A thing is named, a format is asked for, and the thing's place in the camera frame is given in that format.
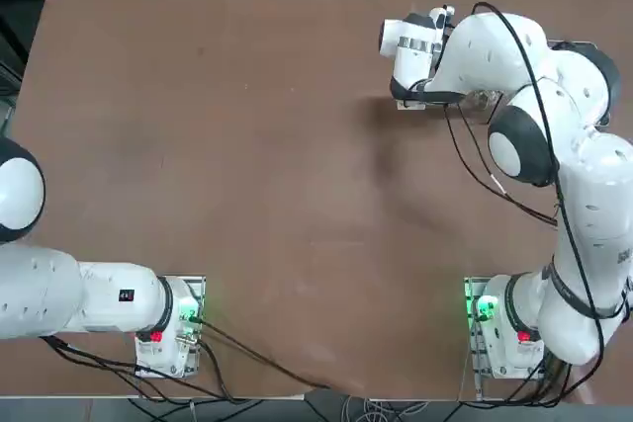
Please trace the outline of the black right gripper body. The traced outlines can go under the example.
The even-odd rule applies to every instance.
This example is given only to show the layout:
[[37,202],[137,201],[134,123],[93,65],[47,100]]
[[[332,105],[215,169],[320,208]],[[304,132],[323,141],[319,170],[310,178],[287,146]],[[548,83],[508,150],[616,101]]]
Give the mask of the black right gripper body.
[[409,13],[404,18],[405,36],[435,36],[437,28],[435,20],[430,15]]

